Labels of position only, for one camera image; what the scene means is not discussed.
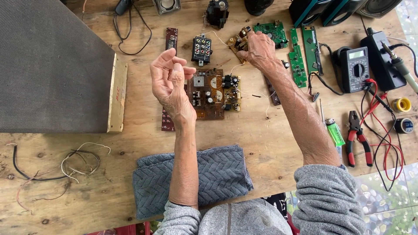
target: pliers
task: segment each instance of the pliers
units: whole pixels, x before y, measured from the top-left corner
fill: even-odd
[[[372,152],[370,151],[369,142],[366,139],[366,136],[363,134],[363,128],[360,126],[359,116],[357,116],[356,111],[350,111],[348,122],[350,123],[350,129],[348,130],[348,140],[347,140],[347,156],[348,156],[348,165],[351,167],[355,166],[354,153],[353,153],[353,143],[354,136],[357,135],[359,141],[363,144],[364,153],[366,154],[366,163],[367,166],[373,166]]]

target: wooden work table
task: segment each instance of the wooden work table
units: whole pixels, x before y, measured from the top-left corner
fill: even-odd
[[[88,0],[85,14],[82,15],[82,3],[69,1],[68,7],[117,53],[119,39],[112,24],[112,12],[117,0]],[[173,152],[175,133],[161,131],[161,105],[151,92],[151,78],[149,64],[165,49],[166,27],[178,28],[178,56],[187,59],[188,66],[197,66],[190,62],[193,38],[200,33],[214,30],[204,27],[202,14],[208,5],[208,0],[182,2],[182,9],[178,12],[158,16],[150,1],[139,2],[137,5],[153,31],[153,36],[145,49],[136,56],[126,56],[128,62],[128,81],[125,103],[124,129],[119,134],[83,135],[83,134],[0,134],[0,235],[42,235],[42,234],[83,234],[107,228],[120,227],[133,223],[135,220],[135,201],[132,189],[132,172],[136,168],[136,160],[140,157],[155,153]],[[216,31],[217,35],[226,41],[244,26],[256,23],[283,21],[286,35],[292,27],[288,13],[290,1],[276,0],[267,11],[258,17],[251,16],[244,7],[243,0],[229,1],[229,18],[225,28]],[[127,15],[118,18],[123,34],[128,30]],[[371,26],[377,31],[384,31],[386,35],[405,39],[396,12],[393,10],[381,19],[365,18],[366,27]],[[366,36],[359,15],[353,15],[345,22],[331,27],[322,27],[320,20],[316,21],[318,40],[327,43],[333,50],[341,46],[358,48],[359,42]],[[148,40],[149,31],[132,11],[132,33],[124,42],[122,48],[128,52],[135,52]],[[206,35],[213,40],[211,63],[204,68],[216,66],[227,59],[225,65],[219,67],[224,72],[230,72],[232,67],[240,64],[233,52],[216,38],[214,33]],[[302,39],[298,29],[299,40]],[[288,61],[287,54],[293,49],[289,46],[276,50],[280,59]],[[413,61],[408,49],[396,49],[396,54],[407,63],[413,71]],[[339,91],[334,72],[326,49],[322,49],[321,61],[324,68],[324,80]],[[261,72],[250,64],[238,66],[234,74],[241,75],[242,90],[254,89],[267,94],[267,86]],[[334,118],[339,124],[344,137],[347,137],[348,112],[360,109],[363,92],[337,96],[327,89],[318,79],[313,78],[313,92],[320,92],[325,116]],[[413,109],[406,115],[418,120],[418,97],[409,86],[389,92],[389,100],[398,97],[408,97],[413,103]],[[266,195],[294,190],[294,171],[302,166],[302,154],[296,144],[286,115],[281,106],[273,106],[271,100],[266,119],[267,100],[250,95],[242,95],[241,111],[228,112],[225,120],[198,121],[196,124],[196,143],[198,150],[214,146],[239,144],[244,148],[247,168],[254,183],[254,190],[247,196],[230,200],[231,202],[254,199]],[[319,102],[312,103],[319,112]],[[379,106],[375,114],[386,127],[392,123],[387,111]],[[368,119],[373,128],[382,133],[379,125]],[[378,138],[365,130],[370,143],[378,143]],[[418,132],[401,135],[402,147],[406,163],[417,161]],[[70,149],[78,148],[82,143],[95,142],[109,146],[103,147],[85,145],[82,149],[95,152],[100,156],[101,164],[96,172],[90,176],[74,175],[80,183],[72,181],[67,192],[52,201],[36,200],[38,198],[54,198],[59,196],[67,183],[67,179],[55,181],[32,181],[25,185],[20,192],[21,202],[33,211],[24,212],[16,202],[16,193],[24,179],[14,169],[12,163],[13,147],[7,143],[17,143],[17,163],[19,168],[29,176],[37,171],[44,172],[61,164]],[[355,145],[356,167],[349,168],[354,176],[376,172],[375,167],[368,167],[365,163],[364,151],[361,144]],[[378,155],[378,164],[382,168],[383,150]],[[394,154],[391,153],[388,165],[393,166]],[[10,174],[17,178],[8,179]],[[47,177],[62,175],[55,170]]]

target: folded towel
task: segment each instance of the folded towel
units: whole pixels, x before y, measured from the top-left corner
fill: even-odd
[[[136,218],[145,220],[164,212],[168,200],[174,153],[138,159],[133,172]],[[254,187],[238,145],[214,147],[197,152],[199,206],[247,195]]]

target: green circuit board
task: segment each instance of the green circuit board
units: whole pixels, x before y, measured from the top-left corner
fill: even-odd
[[[283,23],[279,20],[276,20],[274,23],[267,24],[257,24],[254,25],[254,32],[261,31],[264,34],[271,35],[271,40],[274,41],[276,45],[280,44],[282,41],[286,41],[285,29],[283,28]]]
[[[289,61],[292,68],[293,80],[298,87],[306,87],[306,72],[303,65],[301,46],[298,45],[298,34],[295,28],[290,29],[294,52],[289,52]]]
[[[323,75],[321,58],[319,57],[319,43],[313,26],[302,27],[303,44],[305,45],[306,69],[308,74],[315,72]]]

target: hand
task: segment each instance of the hand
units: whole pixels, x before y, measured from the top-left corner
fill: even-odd
[[[250,62],[264,74],[269,69],[275,69],[275,65],[272,63],[277,60],[274,42],[260,31],[248,32],[247,40],[248,51],[239,51],[237,56]]]
[[[184,91],[184,80],[191,79],[196,69],[186,67],[187,61],[175,54],[174,48],[164,51],[151,63],[150,70],[153,94],[179,128],[196,121],[196,111]]]

